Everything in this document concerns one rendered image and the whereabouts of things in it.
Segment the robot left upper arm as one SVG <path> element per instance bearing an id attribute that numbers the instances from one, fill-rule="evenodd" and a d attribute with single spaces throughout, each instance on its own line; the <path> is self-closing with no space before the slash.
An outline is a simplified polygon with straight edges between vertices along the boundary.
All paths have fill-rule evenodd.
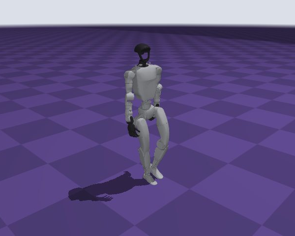
<path id="1" fill-rule="evenodd" d="M 162 85 L 159 84 L 161 78 L 162 68 L 158 65 L 154 65 L 156 68 L 156 92 L 160 92 L 162 90 Z"/>

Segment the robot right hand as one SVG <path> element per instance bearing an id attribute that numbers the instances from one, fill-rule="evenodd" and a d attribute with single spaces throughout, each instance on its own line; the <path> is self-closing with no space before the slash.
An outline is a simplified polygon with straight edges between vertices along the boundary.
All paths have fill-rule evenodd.
<path id="1" fill-rule="evenodd" d="M 138 135 L 135 130 L 137 130 L 138 132 L 140 131 L 135 127 L 133 122 L 134 122 L 133 117 L 130 116 L 130 122 L 127 122 L 129 135 L 131 137 L 139 137 L 140 135 Z"/>

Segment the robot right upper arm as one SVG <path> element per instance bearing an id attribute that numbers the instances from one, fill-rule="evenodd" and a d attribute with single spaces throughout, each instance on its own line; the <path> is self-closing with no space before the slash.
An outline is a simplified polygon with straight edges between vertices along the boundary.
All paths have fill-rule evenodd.
<path id="1" fill-rule="evenodd" d="M 133 89 L 133 79 L 135 78 L 135 75 L 136 75 L 135 69 L 127 70 L 124 73 L 127 101 L 134 100 L 134 93 L 132 93 L 132 89 Z"/>

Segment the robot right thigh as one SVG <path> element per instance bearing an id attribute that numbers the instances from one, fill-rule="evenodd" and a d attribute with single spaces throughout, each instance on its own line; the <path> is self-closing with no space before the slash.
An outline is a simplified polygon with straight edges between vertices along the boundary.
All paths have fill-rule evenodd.
<path id="1" fill-rule="evenodd" d="M 149 152 L 149 130 L 147 122 L 144 119 L 143 114 L 138 114 L 136 117 L 133 118 L 133 120 L 133 124 L 140 131 L 137 132 L 137 134 L 140 135 L 138 137 L 141 145 L 140 148 L 142 149 L 142 152 L 145 155 L 147 151 Z"/>

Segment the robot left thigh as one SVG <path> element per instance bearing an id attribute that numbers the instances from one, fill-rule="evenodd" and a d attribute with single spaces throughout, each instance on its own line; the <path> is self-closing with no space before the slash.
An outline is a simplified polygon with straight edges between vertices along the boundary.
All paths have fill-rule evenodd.
<path id="1" fill-rule="evenodd" d="M 161 139 L 157 141 L 157 146 L 160 149 L 164 149 L 167 147 L 169 142 L 169 124 L 166 117 L 166 114 L 161 107 L 154 107 L 155 108 L 155 115 L 154 118 L 157 119 L 156 125 L 160 134 Z"/>

